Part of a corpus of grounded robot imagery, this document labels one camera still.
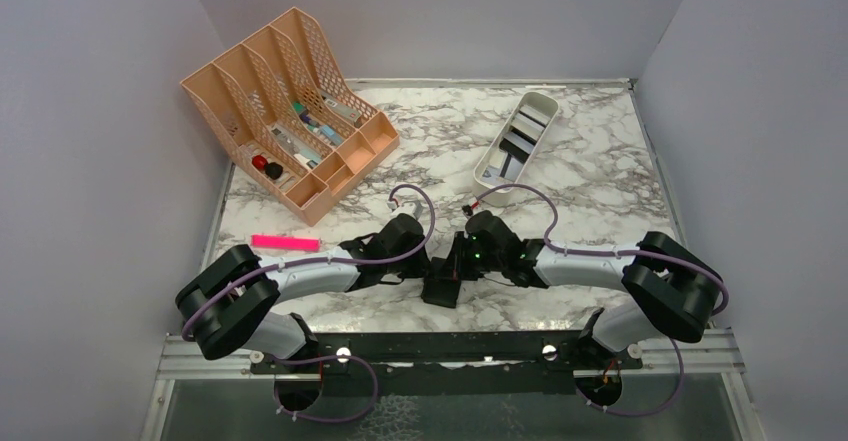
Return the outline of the black leather card holder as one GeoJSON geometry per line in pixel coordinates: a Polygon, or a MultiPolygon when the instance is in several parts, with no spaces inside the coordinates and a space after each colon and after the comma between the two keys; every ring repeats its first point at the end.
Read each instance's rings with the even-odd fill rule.
{"type": "Polygon", "coordinates": [[[459,274],[454,261],[434,257],[423,279],[421,300],[430,305],[454,309],[462,283],[459,274]]]}

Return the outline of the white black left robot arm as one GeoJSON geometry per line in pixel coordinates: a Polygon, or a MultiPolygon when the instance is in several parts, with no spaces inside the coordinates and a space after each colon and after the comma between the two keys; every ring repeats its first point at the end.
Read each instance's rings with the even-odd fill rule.
{"type": "Polygon", "coordinates": [[[317,341],[302,316],[277,314],[285,301],[376,286],[387,275],[421,278],[429,266],[431,236],[413,216],[401,213],[379,232],[321,253],[263,261],[250,246],[225,251],[175,297],[184,319],[182,336],[207,360],[239,349],[258,351],[298,372],[313,362],[317,341]]]}

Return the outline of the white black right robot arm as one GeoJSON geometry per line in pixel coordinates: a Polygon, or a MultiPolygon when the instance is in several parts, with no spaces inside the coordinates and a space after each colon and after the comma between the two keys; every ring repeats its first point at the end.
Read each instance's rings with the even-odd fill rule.
{"type": "Polygon", "coordinates": [[[622,291],[628,300],[596,310],[577,341],[579,359],[600,368],[640,341],[666,336],[697,343],[728,303],[721,277],[673,238],[650,231],[624,246],[565,248],[522,239],[488,210],[465,224],[452,274],[498,273],[522,288],[583,286],[622,291]]]}

